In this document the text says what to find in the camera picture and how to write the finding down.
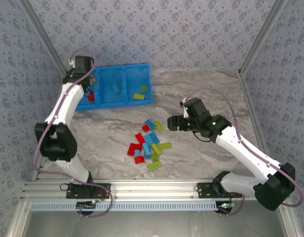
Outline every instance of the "blue patterned wallpaper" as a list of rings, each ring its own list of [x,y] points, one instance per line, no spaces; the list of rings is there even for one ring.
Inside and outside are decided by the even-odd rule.
[[[32,0],[68,67],[88,46],[100,66],[237,69],[273,0]]]
[[[56,102],[60,73],[16,0],[0,0],[0,236],[32,178],[36,122]]]
[[[304,0],[288,0],[245,78],[270,154],[304,190]],[[304,233],[304,204],[297,213]]]

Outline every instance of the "gray marble floor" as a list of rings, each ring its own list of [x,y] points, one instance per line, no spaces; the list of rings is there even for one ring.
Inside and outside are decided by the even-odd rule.
[[[171,132],[166,121],[169,116],[179,115],[179,102],[190,92],[202,87],[212,87],[222,92],[234,106],[239,119],[241,134],[257,145],[251,119],[244,101],[236,72],[199,70],[152,71],[154,104],[151,106],[103,109],[76,112],[71,131],[78,144],[78,157],[96,178],[213,178],[223,170],[236,174],[251,175],[228,151],[214,143],[198,141],[191,132]],[[199,92],[211,115],[221,114],[233,122],[228,105],[219,95]],[[135,134],[141,132],[144,121],[160,121],[164,132],[156,132],[161,143],[171,142],[173,148],[163,151],[159,160],[162,167],[149,172],[146,163],[135,165],[127,155]],[[59,168],[46,161],[44,169]],[[40,178],[50,177],[40,174]]]

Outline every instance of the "green lego brick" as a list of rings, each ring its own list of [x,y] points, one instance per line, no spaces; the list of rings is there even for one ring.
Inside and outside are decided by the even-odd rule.
[[[159,121],[156,121],[154,124],[156,125],[156,129],[157,129],[159,132],[164,131],[164,127],[162,126],[162,124],[161,124]]]
[[[145,85],[141,86],[140,89],[143,93],[148,90],[148,88]]]
[[[166,150],[166,149],[171,149],[172,144],[170,142],[161,143],[161,144],[158,145],[158,147],[162,151],[162,150]]]
[[[159,150],[159,148],[156,146],[156,144],[152,144],[151,147],[158,156],[160,156],[162,154],[162,152]]]
[[[158,155],[157,154],[151,155],[151,159],[152,159],[153,162],[158,161]]]
[[[133,95],[133,98],[134,98],[135,100],[144,100],[144,95],[140,95],[140,94],[135,93],[135,94]]]
[[[161,166],[162,166],[161,162],[156,161],[156,162],[153,162],[152,164],[149,164],[148,169],[149,169],[149,171],[155,171],[156,169],[159,169]]]

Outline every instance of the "metal bracket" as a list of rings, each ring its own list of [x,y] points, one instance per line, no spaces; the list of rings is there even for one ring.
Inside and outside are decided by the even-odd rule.
[[[111,184],[108,183],[96,183],[98,185],[104,186],[108,190],[111,190]],[[68,185],[67,190],[67,199],[109,199],[109,194],[106,190],[93,187],[93,186],[87,186],[87,185],[79,185],[79,184],[72,184],[70,183]]]
[[[197,192],[199,198],[241,198],[242,194],[238,193],[227,193],[224,192],[223,195],[218,194],[214,188],[213,183],[198,183],[197,184]]]

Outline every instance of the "blue tray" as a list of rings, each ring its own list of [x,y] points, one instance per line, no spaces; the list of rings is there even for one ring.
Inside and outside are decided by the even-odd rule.
[[[77,111],[153,104],[148,64],[95,68],[94,75],[97,84],[90,89],[94,91],[95,101],[89,102],[84,96],[77,105]],[[114,84],[119,89],[118,93],[113,90]],[[144,93],[140,89],[142,85],[148,88]],[[134,100],[135,93],[144,95],[144,100]]]

